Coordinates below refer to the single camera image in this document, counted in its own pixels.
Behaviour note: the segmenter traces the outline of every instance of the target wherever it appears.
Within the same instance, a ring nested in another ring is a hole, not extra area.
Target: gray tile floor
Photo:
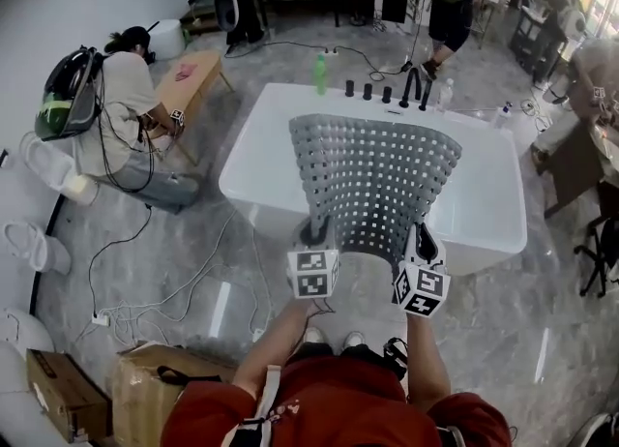
[[[274,41],[355,47],[377,68],[401,64],[411,41],[345,22],[336,29],[329,15],[272,18],[272,22],[277,33]],[[444,68],[440,77],[456,82],[452,108],[497,107],[506,100],[517,103],[531,97],[528,76],[505,48],[515,19],[500,15],[494,25],[496,29],[483,49],[471,40]],[[204,36],[188,50],[206,48],[224,50],[223,34]],[[415,59],[425,58],[428,48],[429,39],[422,30]],[[303,47],[277,45],[223,61],[236,93],[228,93],[217,83],[202,108],[200,126],[184,136],[199,156],[199,169],[206,177],[201,199],[177,217],[154,211],[138,240],[111,248],[95,262],[98,310],[117,307],[121,301],[136,306],[159,302],[191,280],[215,248],[233,211],[221,196],[217,181],[253,103],[267,82],[310,84],[315,54]],[[359,54],[345,51],[328,58],[327,63],[330,86],[343,88],[348,78],[355,79],[358,86],[369,82],[369,68]],[[155,66],[154,78],[158,80],[167,67],[165,63]],[[399,96],[405,77],[388,76],[387,81]],[[376,93],[381,92],[382,83],[378,86]],[[614,404],[617,398],[619,346],[613,339],[617,299],[615,293],[603,300],[577,295],[589,268],[579,265],[572,248],[586,222],[582,212],[592,209],[590,200],[583,198],[545,222],[548,183],[534,173],[526,155],[521,169],[529,235],[526,249],[482,273],[454,280],[433,327],[455,389],[477,392],[501,409],[518,428],[516,444],[565,445],[591,414],[607,403]],[[87,208],[68,203],[55,235],[72,253],[74,267],[68,277],[43,276],[41,284],[38,317],[58,348],[70,351],[107,390],[115,355],[126,346],[115,339],[112,329],[88,327],[82,332],[93,309],[88,264],[107,242],[131,237],[146,216],[142,204],[112,189],[102,189]],[[118,338],[127,344],[140,338],[167,340],[223,359],[240,360],[251,346],[251,332],[264,327],[270,312],[251,239],[251,227],[241,216],[234,216],[208,265],[214,268],[192,291],[186,316],[175,322],[150,311],[137,324],[132,322],[133,334],[125,332],[124,322],[119,321]],[[255,242],[272,296],[272,313],[276,313],[290,295],[285,281],[286,246],[259,235]],[[332,301],[337,313],[315,321],[334,345],[340,345],[351,330],[364,332],[375,350],[390,337],[403,334],[403,315],[381,295],[384,290],[379,290],[389,283],[388,271],[381,263],[357,255],[343,257]],[[221,281],[233,285],[221,332],[213,338],[209,329]],[[257,300],[254,317],[250,287]],[[162,312],[180,319],[190,293],[190,286],[181,290],[161,306]],[[131,317],[143,311],[132,310]],[[122,317],[129,317],[129,310],[124,310]],[[547,349],[541,367],[544,335]]]

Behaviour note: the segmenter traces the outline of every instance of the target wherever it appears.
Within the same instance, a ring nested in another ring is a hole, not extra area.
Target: wooden stool
[[[195,66],[195,68],[188,77],[176,80],[176,75],[183,66]],[[223,75],[221,57],[218,52],[197,51],[188,53],[178,60],[163,77],[159,86],[157,86],[157,96],[170,113],[172,110],[181,110],[185,113],[185,128],[187,130],[192,126],[202,106],[202,100],[218,76],[225,82],[230,92],[234,92],[230,82]],[[149,131],[148,136],[151,139],[157,139],[165,133],[166,129],[157,126],[154,130]],[[197,166],[196,159],[187,149],[178,141],[175,144],[183,156],[193,166]]]

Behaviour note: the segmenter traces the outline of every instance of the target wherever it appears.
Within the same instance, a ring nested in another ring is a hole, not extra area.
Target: cardboard box
[[[28,349],[28,383],[47,417],[69,443],[111,434],[110,403],[68,354]]]
[[[159,447],[163,427],[184,387],[163,383],[157,368],[187,376],[219,376],[234,369],[211,363],[187,350],[147,344],[120,357],[112,384],[114,437],[122,447]]]

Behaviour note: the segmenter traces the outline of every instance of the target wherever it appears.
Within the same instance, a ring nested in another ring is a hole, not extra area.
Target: white toilet
[[[2,227],[2,237],[15,257],[27,259],[37,272],[55,270],[63,275],[71,271],[71,257],[63,244],[44,234],[33,223],[9,222]]]
[[[28,168],[54,191],[84,206],[92,204],[97,197],[99,184],[86,175],[76,173],[73,157],[52,144],[42,142],[35,133],[28,133],[22,138],[19,150]]]

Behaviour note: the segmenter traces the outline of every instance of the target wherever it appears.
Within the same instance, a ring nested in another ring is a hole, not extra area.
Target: gray perforated panel
[[[290,133],[309,203],[311,234],[331,216],[342,251],[371,253],[397,270],[461,156],[433,129],[334,115],[303,115]]]

